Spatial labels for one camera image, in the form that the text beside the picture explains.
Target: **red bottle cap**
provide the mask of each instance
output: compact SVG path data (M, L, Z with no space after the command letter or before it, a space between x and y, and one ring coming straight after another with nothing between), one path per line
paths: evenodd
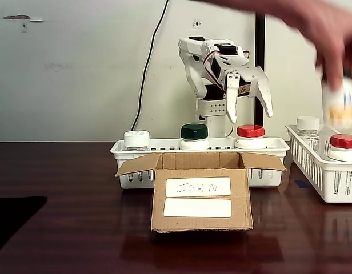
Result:
M336 148L344 148L346 150L352 149L352 135L336 134L331 137L330 143Z
M245 138L258 138L265 135L265 129L262 126L246 124L237 128L237 134L238 136Z

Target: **bottle held in hand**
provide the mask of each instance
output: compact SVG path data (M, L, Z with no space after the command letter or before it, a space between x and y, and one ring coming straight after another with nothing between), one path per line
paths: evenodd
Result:
M342 86L331 90L326 74L322 78L323 120L325 126L336 130L352 129L352 75L344 72Z

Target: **wire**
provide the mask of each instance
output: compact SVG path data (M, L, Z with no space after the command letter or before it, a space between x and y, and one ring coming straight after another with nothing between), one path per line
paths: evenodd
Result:
M169 3L170 3L170 0L166 0L165 6L163 7L163 10L162 10L161 17L160 17L160 19L159 19L159 21L158 21L158 23L157 23L157 25L156 25L156 27L155 27L155 29L153 31L153 34L152 34L151 45L150 45L150 48L149 48L147 61L146 61L146 64L144 66L143 75L142 75L142 84L141 84L141 91L139 93L137 116L135 116L133 125L131 126L131 130L135 130L135 127L137 126L137 123L139 121L139 117L141 116L144 85L145 85L145 82L146 82L147 70L148 70L149 63L150 63L150 60L151 60L151 57L152 57L152 53L153 53L154 41L155 41L155 37L157 35L157 32L159 30L159 27L161 26L161 24L163 22L163 19L165 18L166 10L167 10L167 8L169 6Z
M231 129L231 132L226 136L226 138L228 138L229 136L231 136L232 135L232 133L233 133L233 129L234 129L234 126L233 126L233 124L232 124L232 129Z
M245 50L243 53L248 53L249 54L249 56L247 57L247 59L250 59L250 51L249 50Z

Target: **clear plastic bottle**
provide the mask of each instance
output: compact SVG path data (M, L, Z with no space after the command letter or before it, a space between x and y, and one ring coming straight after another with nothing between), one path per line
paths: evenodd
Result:
M297 119L297 134L301 137L316 153L319 148L318 131L320 121L316 117L302 116Z
M148 131L135 130L124 133L123 151L147 151L149 150L150 134ZM153 171L148 171L148 179L153 178ZM128 175L128 180L133 181L133 174ZM138 173L138 180L143 180L143 172Z
M332 91L326 74L322 78L323 120L336 130L352 129L352 74L344 69L342 86Z
M205 124L185 124L181 128L181 150L208 150L208 128Z

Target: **wooden table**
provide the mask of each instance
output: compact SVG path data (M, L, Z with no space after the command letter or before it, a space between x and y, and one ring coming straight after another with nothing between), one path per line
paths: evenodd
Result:
M352 205L289 160L279 188L251 190L253 231L154 240L151 191L122 191L111 146L0 143L0 198L31 197L0 199L0 273L352 273Z

